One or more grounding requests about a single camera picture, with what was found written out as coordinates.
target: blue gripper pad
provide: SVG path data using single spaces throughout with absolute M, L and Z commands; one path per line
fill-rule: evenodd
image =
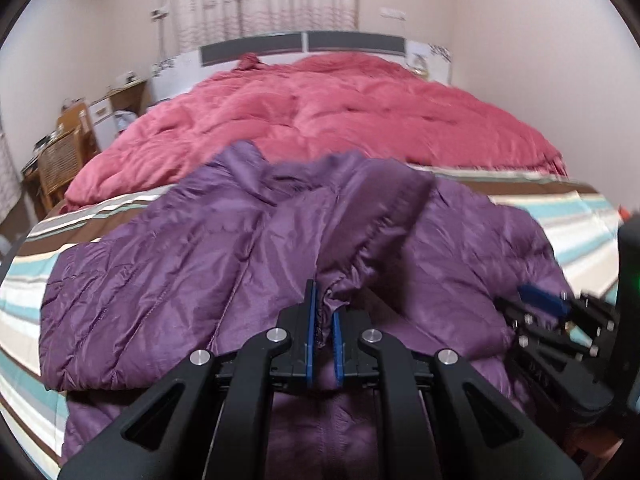
M 340 330 L 340 315 L 336 310 L 332 316 L 334 326 L 334 368 L 335 380 L 338 387 L 344 384 L 344 352 L 342 351 L 342 331 Z
M 520 299 L 555 317 L 564 317 L 569 313 L 569 306 L 559 296 L 545 292 L 536 286 L 521 285 L 518 287 Z
M 306 386 L 311 388 L 314 384 L 314 346 L 316 338 L 316 309 L 318 303 L 318 285 L 314 282 L 311 288 L 311 301 L 309 305 L 309 326 L 306 334 Z

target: wire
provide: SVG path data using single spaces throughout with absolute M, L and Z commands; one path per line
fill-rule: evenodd
M 166 0 L 159 0 L 159 1 L 160 1 L 160 8 L 166 9 L 168 5 Z M 164 20 L 165 19 L 166 19 L 166 16 L 163 16 L 158 20 L 158 50 L 160 55 L 160 59 L 159 59 L 160 61 L 164 61 L 167 58 L 166 45 L 164 44 Z
M 402 37 L 404 38 L 404 44 L 406 45 L 407 42 L 407 38 L 406 38 L 406 17 L 404 20 L 402 20 Z M 409 53 L 405 52 L 404 53 L 404 64 L 407 66 L 411 66 L 409 64 Z
M 176 5 L 175 1 L 176 0 L 169 0 L 168 5 L 170 7 L 170 12 L 173 13 L 171 22 L 173 24 L 173 30 L 174 30 L 174 38 L 175 38 L 174 45 L 176 46 L 175 48 L 177 49 L 177 51 L 180 52 L 180 30 L 178 27 L 178 13 L 175 10 L 177 9 L 178 5 Z

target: metal screw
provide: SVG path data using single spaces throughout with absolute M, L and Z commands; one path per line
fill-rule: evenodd
M 375 328 L 369 328 L 362 333 L 362 338 L 367 343 L 377 343 L 382 339 L 382 332 L 380 332 L 380 330 L 376 330 Z
M 287 331 L 283 328 L 272 328 L 267 332 L 267 339 L 274 343 L 279 343 L 287 338 Z
M 458 354 L 451 348 L 445 348 L 438 352 L 438 361 L 444 365 L 454 365 L 458 362 Z
M 211 354 L 206 350 L 193 351 L 189 356 L 189 361 L 191 361 L 191 363 L 195 364 L 196 366 L 202 366 L 208 363 L 209 359 L 211 359 Z

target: red comforter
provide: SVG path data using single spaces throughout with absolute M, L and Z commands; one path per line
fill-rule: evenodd
M 252 139 L 271 162 L 357 148 L 428 166 L 565 174 L 560 153 L 537 130 L 375 56 L 240 68 L 140 117 L 78 174 L 68 210 L 177 182 L 239 139 Z

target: white cabinet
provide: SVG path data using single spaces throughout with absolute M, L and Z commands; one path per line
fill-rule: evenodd
M 111 101 L 103 99 L 89 106 L 89 116 L 94 124 L 95 141 L 101 152 L 106 150 L 118 136 L 118 125 L 113 115 Z

